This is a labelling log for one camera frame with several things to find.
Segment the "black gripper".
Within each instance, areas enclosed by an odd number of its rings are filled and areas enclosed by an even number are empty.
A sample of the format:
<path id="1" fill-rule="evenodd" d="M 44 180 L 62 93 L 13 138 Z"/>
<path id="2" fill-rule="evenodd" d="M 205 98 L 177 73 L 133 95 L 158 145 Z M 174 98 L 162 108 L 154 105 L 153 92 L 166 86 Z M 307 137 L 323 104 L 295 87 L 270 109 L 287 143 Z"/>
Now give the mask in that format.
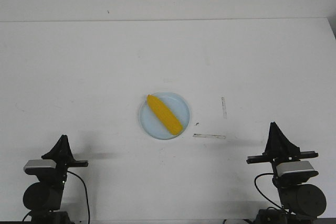
<path id="1" fill-rule="evenodd" d="M 80 167 L 88 167 L 88 161 L 76 161 L 69 144 L 69 139 L 67 135 L 62 135 L 60 139 L 57 141 L 55 146 L 46 154 L 42 155 L 42 159 L 51 159 L 51 160 L 59 160 L 60 157 L 63 156 L 63 151 L 66 149 L 66 157 L 67 161 L 58 162 L 56 165 L 56 170 L 60 174 L 66 174 L 69 168 L 80 168 Z"/>
<path id="2" fill-rule="evenodd" d="M 281 150 L 283 155 L 274 155 L 274 152 L 276 151 L 276 142 L 278 143 L 278 148 Z M 271 122 L 268 133 L 268 140 L 263 154 L 248 156 L 246 162 L 247 164 L 274 162 L 283 163 L 299 161 L 301 159 L 311 159 L 318 156 L 319 153 L 315 151 L 301 152 L 298 146 L 294 145 L 287 139 L 279 126 L 275 122 Z"/>

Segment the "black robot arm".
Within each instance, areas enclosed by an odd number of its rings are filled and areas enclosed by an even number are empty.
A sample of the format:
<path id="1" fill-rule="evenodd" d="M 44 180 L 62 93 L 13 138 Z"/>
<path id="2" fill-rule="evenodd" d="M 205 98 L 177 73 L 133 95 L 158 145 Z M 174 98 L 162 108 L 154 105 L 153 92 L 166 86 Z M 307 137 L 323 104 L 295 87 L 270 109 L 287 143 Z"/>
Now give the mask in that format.
<path id="1" fill-rule="evenodd" d="M 69 168 L 88 167 L 88 161 L 74 158 L 68 136 L 61 135 L 55 146 L 40 159 L 28 160 L 23 171 L 36 176 L 38 182 L 31 184 L 23 194 L 23 204 L 29 210 L 30 223 L 73 223 L 66 211 L 61 211 L 61 201 L 68 174 L 77 177 L 83 184 L 86 197 L 88 221 L 91 214 L 88 190 L 85 181 Z"/>
<path id="2" fill-rule="evenodd" d="M 308 180 L 318 171 L 308 161 L 315 151 L 303 152 L 291 143 L 275 122 L 270 123 L 268 140 L 261 155 L 247 157 L 247 164 L 270 163 L 272 183 L 280 203 L 258 210 L 253 223 L 313 223 L 327 207 L 325 194 Z"/>

